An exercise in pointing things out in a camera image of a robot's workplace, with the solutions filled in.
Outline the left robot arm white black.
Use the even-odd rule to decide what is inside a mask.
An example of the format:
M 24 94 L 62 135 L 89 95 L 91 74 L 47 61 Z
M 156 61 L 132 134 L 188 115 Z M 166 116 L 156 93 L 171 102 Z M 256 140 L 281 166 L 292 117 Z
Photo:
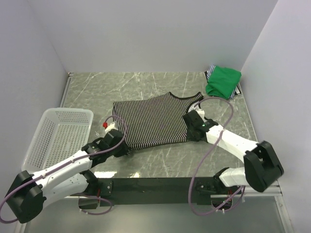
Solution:
M 91 168 L 110 156 L 121 157 L 129 152 L 125 134 L 112 129 L 104 137 L 84 145 L 71 157 L 41 171 L 20 172 L 9 188 L 3 206 L 8 204 L 16 221 L 27 223 L 44 207 L 70 195 L 100 197 L 103 186 Z

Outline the black white striped tank top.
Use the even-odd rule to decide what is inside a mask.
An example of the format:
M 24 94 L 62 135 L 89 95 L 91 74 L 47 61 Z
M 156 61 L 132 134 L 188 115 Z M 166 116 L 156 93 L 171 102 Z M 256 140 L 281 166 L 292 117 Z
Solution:
M 180 98 L 168 92 L 146 100 L 124 100 L 113 103 L 113 118 L 124 131 L 125 143 L 132 150 L 141 150 L 166 144 L 187 142 L 187 126 L 183 115 L 204 98 L 201 92 Z

